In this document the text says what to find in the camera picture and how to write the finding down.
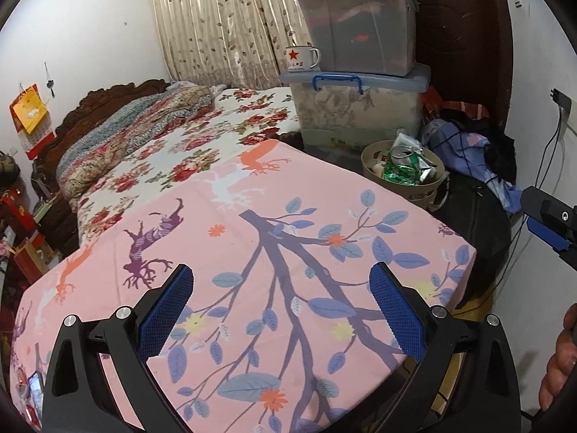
wall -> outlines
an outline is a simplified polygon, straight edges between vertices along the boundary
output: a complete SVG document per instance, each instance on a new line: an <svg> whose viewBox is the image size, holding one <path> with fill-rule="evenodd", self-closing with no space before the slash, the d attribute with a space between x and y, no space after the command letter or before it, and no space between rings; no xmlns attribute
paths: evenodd
<svg viewBox="0 0 577 433"><path fill-rule="evenodd" d="M514 75L507 134L515 139L518 186L525 188L535 182L542 151L556 129L559 113L550 90L558 88L577 99L577 56L543 0L520 2L516 8L509 0ZM577 138L567 131L543 189L568 204L577 203L576 170ZM577 301L577 272L526 231L512 263L494 311L504 323L517 364L522 406L531 409L538 406L538 389L563 315Z"/></svg>
<svg viewBox="0 0 577 433"><path fill-rule="evenodd" d="M56 82L52 99L44 62ZM0 149L18 149L31 205L32 163L14 130L8 106L37 83L53 127L89 91L150 78L168 79L149 0L21 0L0 31Z"/></svg>

blue gripper pad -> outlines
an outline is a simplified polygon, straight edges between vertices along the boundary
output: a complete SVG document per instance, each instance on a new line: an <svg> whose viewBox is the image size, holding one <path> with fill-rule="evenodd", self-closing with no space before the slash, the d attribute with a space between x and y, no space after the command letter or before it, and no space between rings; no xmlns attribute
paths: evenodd
<svg viewBox="0 0 577 433"><path fill-rule="evenodd" d="M145 362L158 356L192 295L192 270L178 266L171 280L138 327L138 356Z"/></svg>
<svg viewBox="0 0 577 433"><path fill-rule="evenodd" d="M420 363L425 357L425 328L401 288L379 264L370 269L370 292L383 312L401 350Z"/></svg>

pink tablecloth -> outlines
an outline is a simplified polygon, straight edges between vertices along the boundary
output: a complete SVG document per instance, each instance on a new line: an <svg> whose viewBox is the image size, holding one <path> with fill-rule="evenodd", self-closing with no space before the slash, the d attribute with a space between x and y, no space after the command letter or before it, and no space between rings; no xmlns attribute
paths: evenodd
<svg viewBox="0 0 577 433"><path fill-rule="evenodd" d="M451 305L473 257L401 197L266 141L133 211L26 291L12 396L16 367L47 369L66 315L107 318L185 263L194 293L148 365L190 428L318 431L404 358L367 289L371 266L388 262L427 302Z"/></svg>

carved wooden headboard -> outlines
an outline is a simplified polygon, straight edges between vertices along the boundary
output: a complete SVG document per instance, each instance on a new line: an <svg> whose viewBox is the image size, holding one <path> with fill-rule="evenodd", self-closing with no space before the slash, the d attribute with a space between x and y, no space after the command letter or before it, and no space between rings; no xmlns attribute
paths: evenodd
<svg viewBox="0 0 577 433"><path fill-rule="evenodd" d="M41 180L53 192L58 191L56 167L60 159L76 141L103 123L114 112L139 97L150 96L166 90L169 83L163 79L149 79L140 86L134 83L116 85L109 89L90 91L56 128L56 138L48 143L34 161L33 177ZM39 196L42 192L35 181L32 185Z"/></svg>

human hand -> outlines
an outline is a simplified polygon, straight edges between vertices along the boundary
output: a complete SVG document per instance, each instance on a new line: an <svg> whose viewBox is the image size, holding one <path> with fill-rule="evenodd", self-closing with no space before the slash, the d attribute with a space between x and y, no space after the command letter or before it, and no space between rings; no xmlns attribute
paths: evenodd
<svg viewBox="0 0 577 433"><path fill-rule="evenodd" d="M546 411L559 395L577 361L577 346L573 343L572 329L577 322L577 304L573 304L563 320L563 332L557 338L555 354L547 363L547 373L539 390L539 405Z"/></svg>

